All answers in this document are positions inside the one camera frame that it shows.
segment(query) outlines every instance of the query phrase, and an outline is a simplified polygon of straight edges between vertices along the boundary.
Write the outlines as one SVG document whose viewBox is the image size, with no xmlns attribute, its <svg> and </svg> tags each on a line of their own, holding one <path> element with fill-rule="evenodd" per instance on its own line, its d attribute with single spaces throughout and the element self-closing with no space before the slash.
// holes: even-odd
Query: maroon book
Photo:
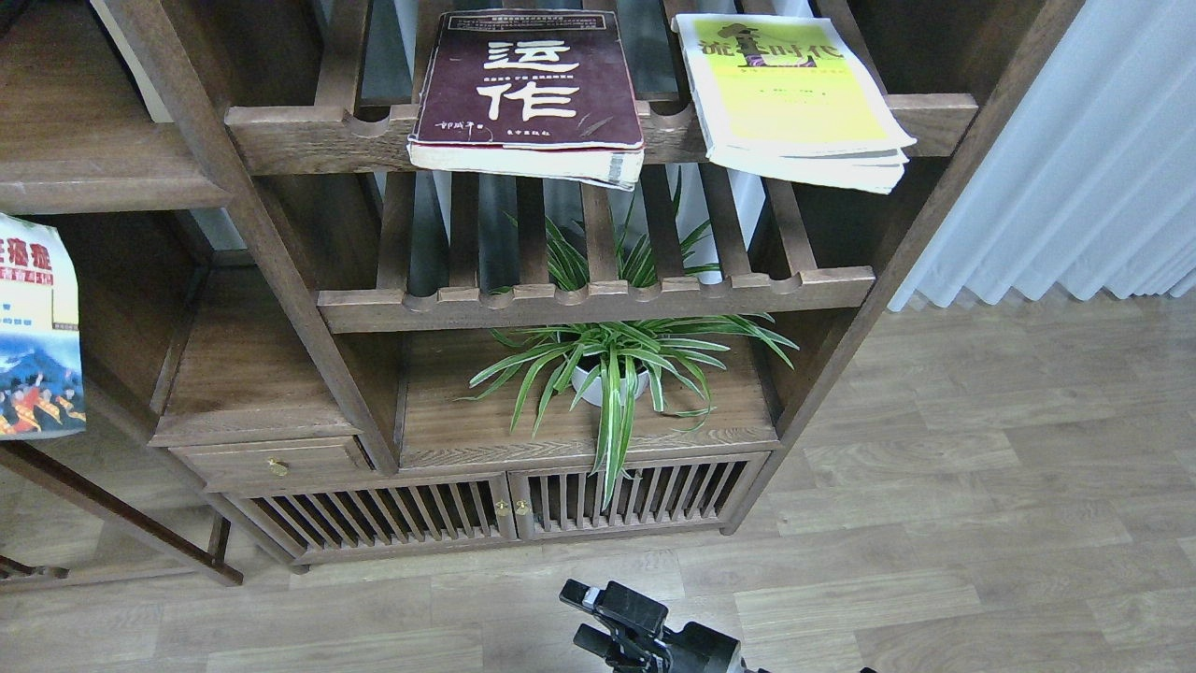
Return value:
<svg viewBox="0 0 1196 673">
<path fill-rule="evenodd" d="M 443 14 L 408 147 L 422 167 L 634 183 L 643 133 L 615 13 Z M 511 170 L 469 149 L 512 149 Z"/>
</svg>

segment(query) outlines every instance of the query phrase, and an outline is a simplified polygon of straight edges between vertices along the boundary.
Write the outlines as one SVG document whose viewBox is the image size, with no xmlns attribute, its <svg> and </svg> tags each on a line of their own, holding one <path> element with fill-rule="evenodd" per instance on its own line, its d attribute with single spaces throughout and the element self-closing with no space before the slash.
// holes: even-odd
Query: wooden slat door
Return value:
<svg viewBox="0 0 1196 673">
<path fill-rule="evenodd" d="M 403 479 L 233 502 L 288 549 L 297 564 L 517 539 L 504 473 Z"/>
<path fill-rule="evenodd" d="M 602 483 L 585 467 L 511 472 L 519 538 L 718 526 L 736 510 L 768 452 L 629 461 L 602 507 Z"/>
</svg>

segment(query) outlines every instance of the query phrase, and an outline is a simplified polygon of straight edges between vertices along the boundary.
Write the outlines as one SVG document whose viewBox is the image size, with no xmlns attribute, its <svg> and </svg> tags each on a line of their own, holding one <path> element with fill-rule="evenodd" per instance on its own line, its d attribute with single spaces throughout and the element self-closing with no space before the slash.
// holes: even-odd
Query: spider plant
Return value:
<svg viewBox="0 0 1196 673">
<path fill-rule="evenodd" d="M 678 185 L 673 200 L 675 207 L 679 192 Z M 620 277 L 635 287 L 647 287 L 657 282 L 652 247 L 647 235 L 640 235 L 634 244 L 627 245 L 629 222 L 630 208 L 628 208 L 628 215 L 624 218 L 615 241 Z M 685 261 L 692 256 L 695 245 L 708 234 L 709 225 L 709 221 L 703 222 L 681 241 L 682 257 Z M 553 281 L 562 289 L 584 287 L 590 281 L 585 255 L 568 241 L 563 232 L 551 220 L 545 221 L 545 227 L 548 232 L 548 264 Z M 687 265 L 685 268 L 687 273 L 716 269 L 716 263 Z M 771 320 L 767 313 L 750 317 Z M 798 349 L 781 334 L 761 326 L 749 317 L 738 314 L 551 324 L 517 328 L 512 330 L 511 335 L 496 330 L 492 330 L 492 332 L 500 343 L 519 353 L 477 373 L 469 381 L 470 388 L 487 381 L 490 384 L 477 396 L 465 399 L 486 398 L 523 372 L 514 412 L 511 415 L 512 432 L 519 423 L 527 399 L 532 397 L 537 379 L 545 371 L 549 374 L 536 405 L 533 436 L 544 420 L 544 412 L 551 399 L 565 393 L 569 387 L 574 369 L 587 361 L 597 362 L 597 366 L 586 375 L 584 385 L 576 387 L 569 409 L 576 408 L 582 393 L 591 384 L 596 380 L 602 383 L 602 408 L 593 472 L 603 472 L 603 508 L 610 504 L 615 483 L 623 472 L 623 463 L 630 446 L 635 420 L 637 377 L 641 372 L 647 373 L 652 409 L 655 412 L 675 417 L 700 417 L 702 421 L 698 422 L 697 427 L 701 427 L 706 417 L 714 410 L 710 387 L 702 366 L 726 369 L 716 354 L 730 350 L 728 347 L 710 341 L 707 336 L 716 334 L 749 336 L 749 338 L 762 342 L 789 368 L 793 365 L 781 348 Z M 671 410 L 664 397 L 663 381 L 666 374 L 679 381 L 684 388 L 697 394 L 704 408 Z"/>
</svg>

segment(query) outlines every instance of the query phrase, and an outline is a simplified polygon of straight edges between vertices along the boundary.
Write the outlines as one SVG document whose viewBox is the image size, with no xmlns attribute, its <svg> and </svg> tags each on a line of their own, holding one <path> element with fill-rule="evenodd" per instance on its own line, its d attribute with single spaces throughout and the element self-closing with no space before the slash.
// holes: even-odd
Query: drawer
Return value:
<svg viewBox="0 0 1196 673">
<path fill-rule="evenodd" d="M 207 491 L 318 487 L 371 475 L 361 446 L 352 436 L 172 447 L 170 451 L 203 478 Z"/>
</svg>

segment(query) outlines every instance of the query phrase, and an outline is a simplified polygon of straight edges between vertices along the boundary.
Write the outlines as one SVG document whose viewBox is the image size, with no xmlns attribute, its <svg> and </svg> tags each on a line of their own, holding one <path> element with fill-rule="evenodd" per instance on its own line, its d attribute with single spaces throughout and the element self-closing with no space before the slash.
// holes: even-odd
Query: drawer knob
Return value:
<svg viewBox="0 0 1196 673">
<path fill-rule="evenodd" d="M 273 473 L 275 477 L 286 477 L 287 473 L 291 472 L 291 469 L 287 466 L 287 464 L 282 463 L 276 458 L 271 458 L 268 465 L 270 466 L 270 473 Z"/>
</svg>

